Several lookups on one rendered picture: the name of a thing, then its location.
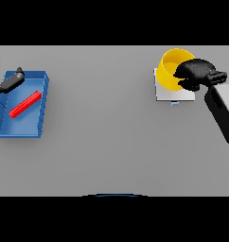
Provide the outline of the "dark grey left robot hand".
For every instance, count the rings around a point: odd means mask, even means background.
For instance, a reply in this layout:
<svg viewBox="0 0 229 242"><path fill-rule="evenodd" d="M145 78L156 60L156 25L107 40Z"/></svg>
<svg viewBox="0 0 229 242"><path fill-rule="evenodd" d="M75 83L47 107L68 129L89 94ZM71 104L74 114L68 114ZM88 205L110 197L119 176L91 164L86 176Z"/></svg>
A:
<svg viewBox="0 0 229 242"><path fill-rule="evenodd" d="M0 83L0 94L7 94L20 86L25 81L25 73L21 67L16 72Z"/></svg>

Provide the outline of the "yellow bowl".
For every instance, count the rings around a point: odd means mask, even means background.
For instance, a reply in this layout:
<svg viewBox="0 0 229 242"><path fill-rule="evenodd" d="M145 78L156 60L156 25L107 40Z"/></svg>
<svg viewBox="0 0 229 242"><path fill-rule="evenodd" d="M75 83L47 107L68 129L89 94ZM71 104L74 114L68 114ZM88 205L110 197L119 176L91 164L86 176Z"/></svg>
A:
<svg viewBox="0 0 229 242"><path fill-rule="evenodd" d="M181 91L183 87L178 84L179 78L174 77L179 64L193 60L194 55L185 49L169 49L161 58L157 68L158 82L169 91Z"/></svg>

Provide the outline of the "pale square measuring scale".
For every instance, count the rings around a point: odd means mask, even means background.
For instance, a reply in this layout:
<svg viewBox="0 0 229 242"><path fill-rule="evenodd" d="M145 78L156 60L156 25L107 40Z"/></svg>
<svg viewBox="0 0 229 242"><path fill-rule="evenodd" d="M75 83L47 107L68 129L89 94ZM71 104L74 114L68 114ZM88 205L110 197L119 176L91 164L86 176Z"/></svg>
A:
<svg viewBox="0 0 229 242"><path fill-rule="evenodd" d="M156 68L153 69L154 92L157 101L168 101L172 106L178 106L182 101L194 101L195 94L188 90L169 91L165 89L157 80Z"/></svg>

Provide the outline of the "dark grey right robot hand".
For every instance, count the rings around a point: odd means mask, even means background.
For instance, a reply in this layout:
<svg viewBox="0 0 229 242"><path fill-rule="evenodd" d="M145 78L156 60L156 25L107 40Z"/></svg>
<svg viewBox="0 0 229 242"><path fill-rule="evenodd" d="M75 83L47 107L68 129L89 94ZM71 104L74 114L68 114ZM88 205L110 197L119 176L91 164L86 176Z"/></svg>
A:
<svg viewBox="0 0 229 242"><path fill-rule="evenodd" d="M218 71L214 64L202 59L183 61L173 76L180 79L180 86L192 92L198 92L201 85L210 88L227 80L226 72Z"/></svg>

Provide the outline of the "blue tray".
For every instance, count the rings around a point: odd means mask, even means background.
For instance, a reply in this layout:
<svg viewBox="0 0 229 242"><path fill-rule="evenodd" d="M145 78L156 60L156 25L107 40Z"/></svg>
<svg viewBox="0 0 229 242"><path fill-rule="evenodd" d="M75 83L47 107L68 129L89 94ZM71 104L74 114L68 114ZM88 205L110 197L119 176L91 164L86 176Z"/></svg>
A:
<svg viewBox="0 0 229 242"><path fill-rule="evenodd" d="M0 94L0 138L40 138L49 77L46 71L25 71L25 81L8 94ZM16 117L9 112L35 91L42 97Z"/></svg>

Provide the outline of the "red beaker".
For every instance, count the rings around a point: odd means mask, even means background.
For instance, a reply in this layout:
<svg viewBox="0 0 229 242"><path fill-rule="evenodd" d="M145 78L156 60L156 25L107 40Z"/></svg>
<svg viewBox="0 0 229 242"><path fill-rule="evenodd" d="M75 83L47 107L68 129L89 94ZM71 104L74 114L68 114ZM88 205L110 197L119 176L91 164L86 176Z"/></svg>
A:
<svg viewBox="0 0 229 242"><path fill-rule="evenodd" d="M42 94L39 91L35 91L32 95L28 96L21 103L19 103L16 107L9 111L9 116L11 118L17 117L19 114L28 109L31 105L37 102L42 97Z"/></svg>

